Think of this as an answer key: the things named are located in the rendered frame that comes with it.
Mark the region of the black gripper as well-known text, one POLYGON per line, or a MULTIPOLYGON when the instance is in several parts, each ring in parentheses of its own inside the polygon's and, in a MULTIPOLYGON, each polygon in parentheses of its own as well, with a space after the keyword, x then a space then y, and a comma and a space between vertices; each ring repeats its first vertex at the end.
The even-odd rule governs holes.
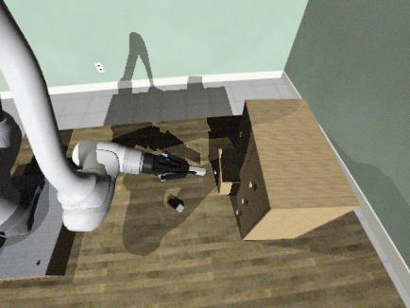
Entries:
POLYGON ((204 176, 206 169, 190 166, 190 164, 184 159, 172 155, 165 150, 162 155, 146 152, 142 166, 142 173, 154 174, 160 178, 160 182, 164 182, 166 180, 185 178, 187 174, 204 176), (164 174, 170 172, 174 174, 164 174))

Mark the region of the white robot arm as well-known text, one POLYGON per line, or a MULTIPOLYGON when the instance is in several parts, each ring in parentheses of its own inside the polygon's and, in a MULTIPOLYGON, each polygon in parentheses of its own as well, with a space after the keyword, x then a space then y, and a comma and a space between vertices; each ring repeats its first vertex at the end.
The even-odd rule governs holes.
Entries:
MULTIPOLYGON (((73 162, 83 169, 77 171, 69 163, 42 69, 4 0, 0 0, 0 70, 38 165, 58 190, 64 226, 69 231, 93 231, 109 211, 119 173, 138 175, 144 151, 108 141, 84 140, 72 155, 73 162)), ((22 143, 22 132, 16 124, 2 110, 0 97, 0 247, 6 238, 31 231, 43 190, 41 185, 22 191, 11 186, 10 170, 22 143)))

